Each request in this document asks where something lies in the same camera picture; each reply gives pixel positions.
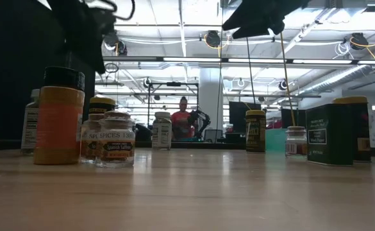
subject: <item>red shirt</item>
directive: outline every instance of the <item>red shirt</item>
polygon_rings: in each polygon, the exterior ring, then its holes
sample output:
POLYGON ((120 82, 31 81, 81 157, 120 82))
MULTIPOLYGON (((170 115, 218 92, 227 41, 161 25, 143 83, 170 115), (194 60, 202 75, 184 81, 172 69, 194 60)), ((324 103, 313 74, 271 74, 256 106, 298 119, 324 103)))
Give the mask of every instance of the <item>red shirt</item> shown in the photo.
POLYGON ((175 112, 171 116, 174 139, 192 138, 194 128, 189 126, 187 119, 190 117, 188 112, 175 112))

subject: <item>woman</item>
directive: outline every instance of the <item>woman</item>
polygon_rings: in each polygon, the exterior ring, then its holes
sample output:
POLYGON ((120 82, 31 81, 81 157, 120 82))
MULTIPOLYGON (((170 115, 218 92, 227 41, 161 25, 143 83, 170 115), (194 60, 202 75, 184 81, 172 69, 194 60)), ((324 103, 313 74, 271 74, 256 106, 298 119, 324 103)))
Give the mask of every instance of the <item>woman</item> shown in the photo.
POLYGON ((186 108, 187 99, 183 96, 180 99, 179 103, 180 111, 173 113, 171 116, 173 126, 173 139, 175 140, 188 139, 193 137, 194 129, 188 122, 190 113, 186 112, 186 108))

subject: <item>wooden table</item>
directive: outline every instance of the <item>wooden table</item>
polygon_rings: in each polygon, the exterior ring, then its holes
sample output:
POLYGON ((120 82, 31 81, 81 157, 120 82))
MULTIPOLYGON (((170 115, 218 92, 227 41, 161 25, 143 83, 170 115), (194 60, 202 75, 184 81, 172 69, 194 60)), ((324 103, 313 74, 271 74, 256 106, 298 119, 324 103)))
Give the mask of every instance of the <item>wooden table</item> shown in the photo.
POLYGON ((0 230, 375 230, 375 159, 138 149, 134 168, 35 166, 0 151, 0 230))

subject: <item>column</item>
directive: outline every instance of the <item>column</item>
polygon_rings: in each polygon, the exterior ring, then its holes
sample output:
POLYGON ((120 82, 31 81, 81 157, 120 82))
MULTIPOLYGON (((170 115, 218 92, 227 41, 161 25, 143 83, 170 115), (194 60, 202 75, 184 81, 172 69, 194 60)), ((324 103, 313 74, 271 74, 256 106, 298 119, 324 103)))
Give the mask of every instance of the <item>column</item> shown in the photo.
POLYGON ((212 121, 207 129, 223 129, 223 86, 221 84, 220 69, 200 69, 199 107, 210 116, 212 121))

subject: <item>black cap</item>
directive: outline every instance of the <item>black cap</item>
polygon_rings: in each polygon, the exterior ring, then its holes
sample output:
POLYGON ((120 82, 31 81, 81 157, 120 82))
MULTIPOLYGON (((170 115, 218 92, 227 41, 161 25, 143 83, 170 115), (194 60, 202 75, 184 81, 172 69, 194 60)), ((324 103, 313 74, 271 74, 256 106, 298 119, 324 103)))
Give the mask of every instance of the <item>black cap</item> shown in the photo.
POLYGON ((44 86, 69 87, 85 91, 85 75, 66 67, 46 67, 44 86))

